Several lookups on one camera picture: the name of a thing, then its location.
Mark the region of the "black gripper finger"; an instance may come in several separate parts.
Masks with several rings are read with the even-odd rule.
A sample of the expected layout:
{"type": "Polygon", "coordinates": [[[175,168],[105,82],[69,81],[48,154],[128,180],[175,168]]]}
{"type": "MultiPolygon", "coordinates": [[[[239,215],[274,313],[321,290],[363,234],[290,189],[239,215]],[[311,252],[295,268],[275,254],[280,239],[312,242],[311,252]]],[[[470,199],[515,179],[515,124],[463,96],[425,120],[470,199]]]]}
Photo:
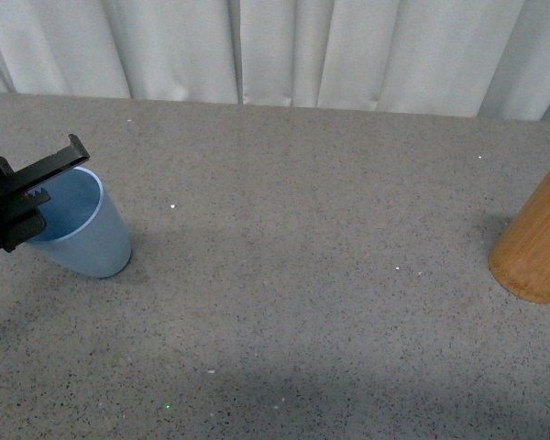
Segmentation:
{"type": "Polygon", "coordinates": [[[44,188],[36,191],[23,192],[16,199],[16,215],[33,215],[41,204],[51,199],[44,188]]]}
{"type": "Polygon", "coordinates": [[[90,158],[90,154],[81,140],[74,134],[69,134],[68,138],[70,141],[68,147],[16,171],[12,176],[12,190],[25,192],[85,163],[90,158]]]}

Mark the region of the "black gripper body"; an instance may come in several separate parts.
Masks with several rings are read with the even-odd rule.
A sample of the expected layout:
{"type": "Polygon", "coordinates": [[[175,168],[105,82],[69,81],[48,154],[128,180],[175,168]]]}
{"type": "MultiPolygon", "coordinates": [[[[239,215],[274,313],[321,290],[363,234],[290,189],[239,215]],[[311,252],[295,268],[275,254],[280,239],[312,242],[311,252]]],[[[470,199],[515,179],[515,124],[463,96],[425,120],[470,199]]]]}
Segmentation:
{"type": "Polygon", "coordinates": [[[17,246],[43,232],[46,220],[39,208],[34,214],[16,215],[16,199],[21,193],[4,194],[1,184],[14,172],[7,160],[0,156],[0,249],[12,252],[17,246]]]}

